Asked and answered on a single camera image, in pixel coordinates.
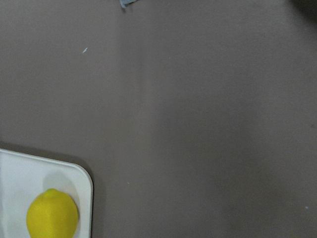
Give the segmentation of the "yellow lemon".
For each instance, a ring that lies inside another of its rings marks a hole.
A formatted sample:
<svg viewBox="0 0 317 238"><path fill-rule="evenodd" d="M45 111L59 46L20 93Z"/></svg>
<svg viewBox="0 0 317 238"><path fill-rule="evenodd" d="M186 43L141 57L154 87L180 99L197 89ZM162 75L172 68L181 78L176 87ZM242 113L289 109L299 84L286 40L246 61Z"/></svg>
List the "yellow lemon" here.
<svg viewBox="0 0 317 238"><path fill-rule="evenodd" d="M54 188L38 195L26 215L27 230L32 238L72 238L78 221L73 199Z"/></svg>

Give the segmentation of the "cream rabbit tray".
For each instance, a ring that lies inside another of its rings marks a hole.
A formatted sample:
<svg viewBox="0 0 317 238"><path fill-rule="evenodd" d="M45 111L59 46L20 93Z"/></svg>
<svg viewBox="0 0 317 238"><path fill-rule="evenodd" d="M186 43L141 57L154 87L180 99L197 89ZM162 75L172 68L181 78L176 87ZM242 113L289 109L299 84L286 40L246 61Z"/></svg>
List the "cream rabbit tray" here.
<svg viewBox="0 0 317 238"><path fill-rule="evenodd" d="M72 197L79 211L76 238L91 237L93 182L80 165L1 149L0 236L27 238L27 210L42 192L54 188Z"/></svg>

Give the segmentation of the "grey folded cloth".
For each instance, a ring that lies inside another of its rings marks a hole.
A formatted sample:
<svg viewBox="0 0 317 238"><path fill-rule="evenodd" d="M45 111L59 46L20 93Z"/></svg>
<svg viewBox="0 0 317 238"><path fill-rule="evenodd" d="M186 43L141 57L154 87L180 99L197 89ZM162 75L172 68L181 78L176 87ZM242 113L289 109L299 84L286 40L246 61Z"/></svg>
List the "grey folded cloth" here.
<svg viewBox="0 0 317 238"><path fill-rule="evenodd" d="M122 8L126 8L129 4L136 2L137 0L119 0Z"/></svg>

